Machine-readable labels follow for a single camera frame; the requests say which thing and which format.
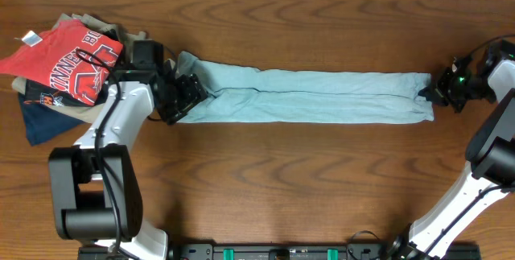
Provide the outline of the light blue t-shirt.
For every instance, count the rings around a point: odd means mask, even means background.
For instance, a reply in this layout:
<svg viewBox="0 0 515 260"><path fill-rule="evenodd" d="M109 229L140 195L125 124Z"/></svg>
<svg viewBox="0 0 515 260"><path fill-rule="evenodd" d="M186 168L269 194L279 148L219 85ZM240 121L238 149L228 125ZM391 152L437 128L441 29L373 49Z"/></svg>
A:
<svg viewBox="0 0 515 260"><path fill-rule="evenodd" d="M207 93L184 123L301 122L414 124L433 121L419 91L428 73L260 70L181 52L179 72L198 76Z"/></svg>

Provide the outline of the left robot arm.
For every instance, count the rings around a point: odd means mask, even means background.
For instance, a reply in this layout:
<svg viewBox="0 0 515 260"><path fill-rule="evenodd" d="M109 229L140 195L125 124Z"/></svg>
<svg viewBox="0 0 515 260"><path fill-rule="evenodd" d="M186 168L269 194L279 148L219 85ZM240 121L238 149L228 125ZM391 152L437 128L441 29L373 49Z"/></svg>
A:
<svg viewBox="0 0 515 260"><path fill-rule="evenodd" d="M79 259L178 258L167 233L143 217L142 194L130 150L142 127L157 112L173 125L206 99L195 74L180 75L176 59L154 40L133 43L130 60L109 66L98 54L74 56L108 75L106 102L73 146L48 158L56 232L81 243Z"/></svg>

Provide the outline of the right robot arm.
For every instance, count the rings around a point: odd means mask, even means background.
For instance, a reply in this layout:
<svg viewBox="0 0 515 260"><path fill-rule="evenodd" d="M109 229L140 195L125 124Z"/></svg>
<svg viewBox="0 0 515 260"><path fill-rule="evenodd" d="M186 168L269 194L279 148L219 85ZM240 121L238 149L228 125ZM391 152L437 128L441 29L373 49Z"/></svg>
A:
<svg viewBox="0 0 515 260"><path fill-rule="evenodd" d="M423 217L384 248L380 259L478 259L474 246L453 241L488 207L514 192L514 36L501 35L479 45L483 51L476 71L473 54L419 91L427 101L450 106L456 113L467 102L485 99L496 104L469 142L458 179Z"/></svg>

